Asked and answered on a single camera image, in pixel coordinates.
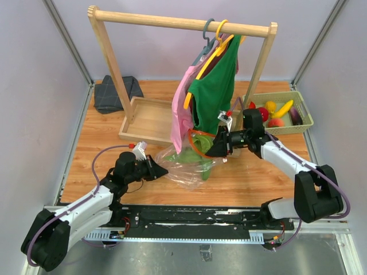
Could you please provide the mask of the green fake lettuce leaf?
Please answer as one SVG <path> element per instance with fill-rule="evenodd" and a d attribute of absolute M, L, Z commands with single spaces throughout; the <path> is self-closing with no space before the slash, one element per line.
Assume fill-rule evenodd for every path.
<path fill-rule="evenodd" d="M 191 133 L 188 135 L 187 142 L 187 146 L 182 147 L 180 153 L 173 153 L 165 159 L 179 164 L 193 164 L 194 169 L 201 173 L 201 179 L 208 180 L 213 161 L 205 153 L 213 145 L 213 136 Z"/>

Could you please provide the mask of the clear zip top bag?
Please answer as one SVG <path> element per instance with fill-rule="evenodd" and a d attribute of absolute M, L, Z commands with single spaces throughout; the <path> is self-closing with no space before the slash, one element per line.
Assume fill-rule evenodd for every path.
<path fill-rule="evenodd" d="M 172 145 L 157 153 L 154 160 L 168 170 L 165 177 L 188 190 L 194 190 L 209 179 L 215 166 L 227 162 L 227 158 L 206 156 L 213 141 L 214 135 L 211 133 L 190 129 L 179 152 Z"/>

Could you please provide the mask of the red fake chili pepper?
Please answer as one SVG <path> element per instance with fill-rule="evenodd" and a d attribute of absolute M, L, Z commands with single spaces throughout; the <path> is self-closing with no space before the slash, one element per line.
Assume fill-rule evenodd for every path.
<path fill-rule="evenodd" d="M 256 109 L 256 105 L 254 102 L 250 102 L 249 106 L 248 106 L 249 109 Z"/>

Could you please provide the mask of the red fake apple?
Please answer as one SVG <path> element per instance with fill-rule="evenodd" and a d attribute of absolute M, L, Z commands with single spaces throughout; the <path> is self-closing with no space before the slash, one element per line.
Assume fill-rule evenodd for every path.
<path fill-rule="evenodd" d="M 269 116 L 270 116 L 269 111 L 264 107 L 259 107 L 257 110 L 261 114 L 262 122 L 266 122 L 269 119 Z"/>

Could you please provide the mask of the orange fake peach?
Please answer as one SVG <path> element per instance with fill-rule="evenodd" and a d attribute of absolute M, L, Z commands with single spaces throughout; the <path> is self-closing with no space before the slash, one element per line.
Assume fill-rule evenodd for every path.
<path fill-rule="evenodd" d="M 284 127 L 284 126 L 285 126 L 285 123 L 281 118 L 273 118 L 267 124 L 268 128 L 277 128 L 277 127 Z"/>

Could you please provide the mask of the yellow fake lemon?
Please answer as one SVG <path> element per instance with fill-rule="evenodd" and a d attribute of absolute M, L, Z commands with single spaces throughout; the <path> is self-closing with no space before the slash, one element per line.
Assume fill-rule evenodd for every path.
<path fill-rule="evenodd" d="M 267 101 L 264 107 L 270 114 L 275 113 L 277 110 L 277 105 L 274 101 Z"/>

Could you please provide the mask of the yellow fake banana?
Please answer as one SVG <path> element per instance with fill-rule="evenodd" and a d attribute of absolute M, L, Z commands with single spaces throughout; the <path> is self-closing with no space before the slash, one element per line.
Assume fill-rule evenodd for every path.
<path fill-rule="evenodd" d="M 280 110 L 276 111 L 275 113 L 271 114 L 271 118 L 272 119 L 278 119 L 278 118 L 282 118 L 294 105 L 294 101 L 293 100 L 289 100 L 288 102 L 285 103 L 284 106 L 281 107 Z"/>

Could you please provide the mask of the dark purple fake eggplant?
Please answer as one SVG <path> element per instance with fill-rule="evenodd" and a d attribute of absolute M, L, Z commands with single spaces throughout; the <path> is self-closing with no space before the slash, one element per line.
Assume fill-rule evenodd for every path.
<path fill-rule="evenodd" d="M 288 113 L 289 113 L 292 125 L 296 126 L 296 125 L 303 124 L 303 120 L 295 107 L 291 107 Z"/>

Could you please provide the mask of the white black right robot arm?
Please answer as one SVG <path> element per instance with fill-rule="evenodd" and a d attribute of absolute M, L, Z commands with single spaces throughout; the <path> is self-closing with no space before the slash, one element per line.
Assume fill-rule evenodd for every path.
<path fill-rule="evenodd" d="M 266 160 L 294 181 L 293 198 L 278 198 L 263 203 L 260 223 L 273 229 L 281 219 L 300 219 L 312 223 L 322 218 L 341 219 L 350 213 L 346 194 L 338 186 L 334 169 L 309 162 L 285 147 L 274 135 L 265 131 L 263 118 L 257 109 L 243 111 L 243 129 L 231 131 L 229 112 L 221 111 L 220 126 L 206 156 L 225 158 L 235 148 L 246 147 L 258 158 Z"/>

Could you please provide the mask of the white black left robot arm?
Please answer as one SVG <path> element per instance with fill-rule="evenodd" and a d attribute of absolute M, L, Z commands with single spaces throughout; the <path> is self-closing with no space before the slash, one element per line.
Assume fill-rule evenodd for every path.
<path fill-rule="evenodd" d="M 21 245 L 28 264 L 47 272 L 55 269 L 88 233 L 101 225 L 115 227 L 122 222 L 119 200 L 130 183 L 156 180 L 167 173 L 150 155 L 137 159 L 133 152 L 122 152 L 88 194 L 56 211 L 42 209 L 36 215 Z"/>

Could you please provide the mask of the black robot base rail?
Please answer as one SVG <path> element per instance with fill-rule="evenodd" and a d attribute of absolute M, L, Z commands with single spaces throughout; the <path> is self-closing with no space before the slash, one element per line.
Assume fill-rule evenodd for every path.
<path fill-rule="evenodd" d="M 97 228 L 88 240 L 262 242 L 253 231 L 294 229 L 290 218 L 268 219 L 258 207 L 124 205 L 122 220 Z"/>

